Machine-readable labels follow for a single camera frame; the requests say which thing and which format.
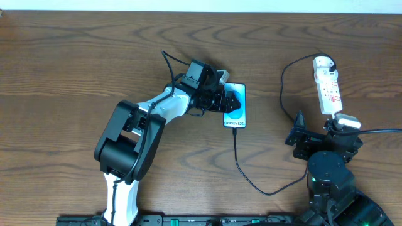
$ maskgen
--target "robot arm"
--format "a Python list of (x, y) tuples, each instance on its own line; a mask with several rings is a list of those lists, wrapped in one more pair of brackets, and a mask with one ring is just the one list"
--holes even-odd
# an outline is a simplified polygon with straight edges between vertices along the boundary
[[(107, 208), (103, 215), (107, 223), (131, 225), (134, 222), (138, 212), (138, 183), (152, 164), (165, 124), (194, 107), (223, 113), (240, 108), (235, 95), (219, 89), (228, 77), (225, 70), (217, 71), (193, 60), (182, 81), (176, 82), (173, 95), (159, 102), (149, 117), (152, 103), (171, 94), (170, 84), (162, 94), (147, 102), (133, 104), (124, 100), (117, 105), (95, 149), (95, 159), (100, 162), (107, 181)], [(139, 135), (138, 143), (123, 136), (121, 131)]]

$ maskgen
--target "smartphone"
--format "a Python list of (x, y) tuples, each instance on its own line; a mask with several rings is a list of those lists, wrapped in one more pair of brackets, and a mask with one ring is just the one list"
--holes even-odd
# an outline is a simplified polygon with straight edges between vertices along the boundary
[(240, 109), (224, 113), (224, 127), (246, 128), (246, 85), (226, 83), (224, 90), (226, 93), (232, 91), (241, 104)]

